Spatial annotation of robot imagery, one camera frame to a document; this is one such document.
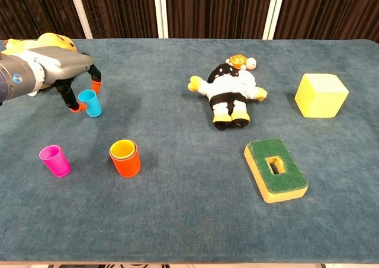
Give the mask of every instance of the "orange cup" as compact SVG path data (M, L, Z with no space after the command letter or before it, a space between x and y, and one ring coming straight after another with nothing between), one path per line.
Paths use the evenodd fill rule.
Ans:
M117 141L109 149L109 155L122 177L133 177L140 171L140 157L135 142L128 139Z

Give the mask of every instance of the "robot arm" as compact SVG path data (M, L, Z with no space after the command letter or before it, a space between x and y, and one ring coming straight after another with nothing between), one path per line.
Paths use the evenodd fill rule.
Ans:
M74 78L88 72L92 89L98 92L101 73L89 55L60 47L39 47L0 57L0 104L38 91L42 85L56 87L74 112L84 110L71 89Z

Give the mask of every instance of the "dark curtain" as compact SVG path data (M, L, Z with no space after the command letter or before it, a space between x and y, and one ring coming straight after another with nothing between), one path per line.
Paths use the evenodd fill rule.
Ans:
M169 36L261 39L270 0L166 0Z
M379 0L283 0L274 38L379 42Z
M158 37L154 0L82 0L94 38Z
M72 0L0 0L0 39L37 39L46 32L84 38Z

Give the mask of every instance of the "plush penguin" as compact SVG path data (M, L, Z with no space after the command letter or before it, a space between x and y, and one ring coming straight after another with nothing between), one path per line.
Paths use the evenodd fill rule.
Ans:
M208 81L192 76L188 89L206 95L214 113L213 125L224 130L234 125L245 127L250 122L246 111L248 99L262 101L267 91L255 86L254 76L246 70L238 70L228 63L222 63L210 74Z

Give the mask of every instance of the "turtle plush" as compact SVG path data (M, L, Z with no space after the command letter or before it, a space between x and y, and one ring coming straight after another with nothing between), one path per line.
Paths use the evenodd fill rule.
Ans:
M267 91L255 86L254 76L246 70L222 63L208 77L208 81L192 76L188 89L206 95L214 113L213 125L218 130L229 126L245 127L250 122L246 111L248 99L262 101Z
M226 61L229 65L233 65L237 69L253 70L256 68L256 60L254 58L247 58L244 55L234 55Z

